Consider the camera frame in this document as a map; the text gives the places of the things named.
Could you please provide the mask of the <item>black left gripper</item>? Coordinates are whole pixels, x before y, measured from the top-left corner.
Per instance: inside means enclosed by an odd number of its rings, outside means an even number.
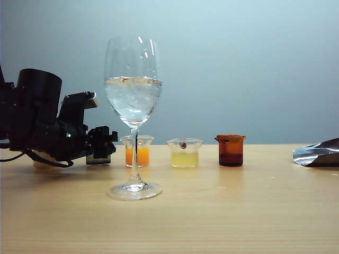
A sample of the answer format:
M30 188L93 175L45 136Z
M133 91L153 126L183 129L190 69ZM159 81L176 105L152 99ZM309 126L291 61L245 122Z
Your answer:
M54 124L37 122L31 136L31 148L49 154L57 161L69 161L85 157L89 150L86 144L85 124L76 125L62 120ZM88 132L90 144L103 144L93 148L94 159L106 159L116 152L117 131L110 132L108 126L98 126Z

